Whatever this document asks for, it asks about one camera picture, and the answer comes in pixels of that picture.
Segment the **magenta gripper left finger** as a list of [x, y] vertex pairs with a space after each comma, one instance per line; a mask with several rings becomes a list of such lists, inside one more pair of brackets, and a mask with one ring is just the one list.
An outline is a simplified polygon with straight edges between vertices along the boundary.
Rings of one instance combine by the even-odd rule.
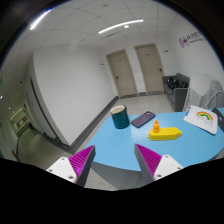
[[47, 171], [84, 187], [95, 155], [95, 146], [91, 145], [69, 158], [60, 157]]

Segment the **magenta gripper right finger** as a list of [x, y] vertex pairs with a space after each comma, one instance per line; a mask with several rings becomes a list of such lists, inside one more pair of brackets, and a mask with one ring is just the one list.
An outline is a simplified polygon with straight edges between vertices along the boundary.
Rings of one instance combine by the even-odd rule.
[[136, 144], [134, 154], [145, 182], [154, 182], [183, 169], [173, 157], [160, 154], [142, 145]]

